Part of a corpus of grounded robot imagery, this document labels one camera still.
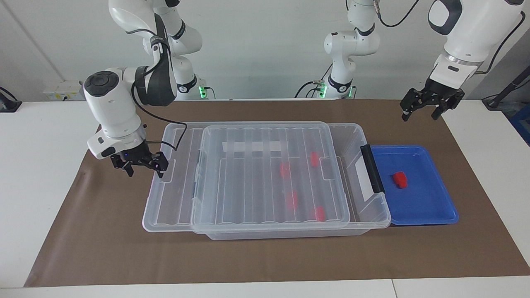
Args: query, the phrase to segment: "white label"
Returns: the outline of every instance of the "white label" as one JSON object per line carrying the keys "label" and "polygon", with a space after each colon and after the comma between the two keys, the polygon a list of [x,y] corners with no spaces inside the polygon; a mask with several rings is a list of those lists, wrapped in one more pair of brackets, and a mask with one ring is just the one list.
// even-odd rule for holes
{"label": "white label", "polygon": [[355,169],[357,170],[357,176],[359,177],[363,198],[365,201],[368,201],[375,194],[375,192],[372,189],[372,183],[370,182],[370,176],[368,176],[368,171],[366,170],[364,158],[361,157],[355,163]]}
{"label": "white label", "polygon": [[[234,142],[234,152],[245,152],[246,142]],[[228,143],[223,142],[223,151],[226,152]],[[269,142],[269,148],[271,151],[281,151],[280,142]],[[263,142],[252,142],[253,152],[263,152]]]}

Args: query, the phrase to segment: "black pole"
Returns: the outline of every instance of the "black pole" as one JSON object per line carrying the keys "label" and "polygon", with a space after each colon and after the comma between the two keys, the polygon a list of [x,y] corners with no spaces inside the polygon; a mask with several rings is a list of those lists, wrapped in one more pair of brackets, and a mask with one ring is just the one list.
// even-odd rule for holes
{"label": "black pole", "polygon": [[530,66],[528,66],[521,74],[519,74],[517,76],[517,78],[515,78],[515,80],[513,82],[511,82],[508,86],[506,86],[506,88],[504,88],[504,90],[502,90],[499,95],[497,95],[494,99],[492,99],[491,101],[487,101],[485,102],[485,104],[492,108],[492,109],[496,109],[497,107],[499,107],[499,104],[500,102],[508,95],[510,94],[513,90],[515,90],[515,88],[517,88],[517,86],[521,85],[521,83],[528,77],[530,76]]}
{"label": "black pole", "polygon": [[0,92],[0,103],[3,106],[3,108],[0,109],[0,113],[15,113],[22,104],[22,101],[10,100]]}

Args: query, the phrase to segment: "white table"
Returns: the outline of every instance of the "white table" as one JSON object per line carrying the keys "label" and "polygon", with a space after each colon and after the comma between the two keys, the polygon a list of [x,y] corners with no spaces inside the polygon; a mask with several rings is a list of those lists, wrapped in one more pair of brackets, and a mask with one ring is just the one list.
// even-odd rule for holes
{"label": "white table", "polygon": [[[464,101],[444,119],[530,264],[530,148],[500,112],[487,111],[481,102]],[[530,295],[530,277],[20,288],[74,180],[85,141],[97,125],[85,102],[28,102],[15,114],[0,114],[0,297]],[[47,173],[52,166],[61,171]]]}

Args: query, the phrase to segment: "transparent storage box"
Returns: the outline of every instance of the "transparent storage box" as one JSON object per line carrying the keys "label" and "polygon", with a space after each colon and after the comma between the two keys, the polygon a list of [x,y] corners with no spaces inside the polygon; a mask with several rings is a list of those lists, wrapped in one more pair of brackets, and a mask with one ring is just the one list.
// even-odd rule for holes
{"label": "transparent storage box", "polygon": [[[170,124],[163,140],[174,144],[181,133]],[[384,193],[373,192],[364,145],[356,124],[191,122],[177,152],[162,146],[170,168],[153,178],[144,228],[230,240],[388,227],[390,212]]]}

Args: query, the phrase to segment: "red object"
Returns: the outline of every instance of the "red object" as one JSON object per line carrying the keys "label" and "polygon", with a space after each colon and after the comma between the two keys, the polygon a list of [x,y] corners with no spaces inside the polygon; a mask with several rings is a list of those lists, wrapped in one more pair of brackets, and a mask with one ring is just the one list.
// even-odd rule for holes
{"label": "red object", "polygon": [[392,176],[394,178],[394,182],[397,184],[399,188],[407,188],[407,176],[403,172],[397,172]]}
{"label": "red object", "polygon": [[293,191],[290,196],[286,197],[285,203],[287,205],[287,209],[294,211],[296,208],[298,208],[298,194]]}
{"label": "red object", "polygon": [[311,152],[311,165],[314,168],[318,168],[320,164],[319,155],[316,152]]}
{"label": "red object", "polygon": [[319,206],[315,208],[316,220],[319,222],[324,222],[326,220],[326,213],[324,212],[324,207]]}
{"label": "red object", "polygon": [[291,173],[291,169],[289,167],[289,164],[280,164],[280,176],[282,178],[289,178],[289,175]]}

